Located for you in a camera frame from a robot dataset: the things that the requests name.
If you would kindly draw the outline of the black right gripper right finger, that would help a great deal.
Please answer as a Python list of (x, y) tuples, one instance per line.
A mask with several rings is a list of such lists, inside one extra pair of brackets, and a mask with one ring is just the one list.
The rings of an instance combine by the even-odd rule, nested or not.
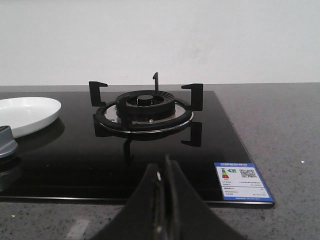
[(178, 162), (165, 157), (165, 176), (172, 202), (173, 232), (179, 240), (239, 240), (241, 235), (223, 222), (198, 195)]

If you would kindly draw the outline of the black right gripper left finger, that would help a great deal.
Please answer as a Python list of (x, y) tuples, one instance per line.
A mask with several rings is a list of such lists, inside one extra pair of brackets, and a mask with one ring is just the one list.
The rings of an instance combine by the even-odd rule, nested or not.
[(164, 240), (166, 238), (163, 182), (159, 168), (147, 166), (141, 182), (123, 209), (93, 240)]

